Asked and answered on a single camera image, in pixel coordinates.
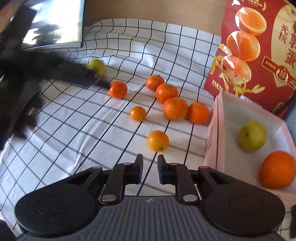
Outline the black gloved left hand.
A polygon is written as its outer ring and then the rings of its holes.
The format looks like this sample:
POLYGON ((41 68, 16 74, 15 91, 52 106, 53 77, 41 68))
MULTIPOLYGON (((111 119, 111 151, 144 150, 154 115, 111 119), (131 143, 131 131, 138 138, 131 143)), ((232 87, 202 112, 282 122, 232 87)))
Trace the black gloved left hand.
POLYGON ((38 98, 44 78, 13 80, 1 74, 1 150, 12 137, 25 138, 25 129, 36 126, 35 109, 43 101, 38 98))

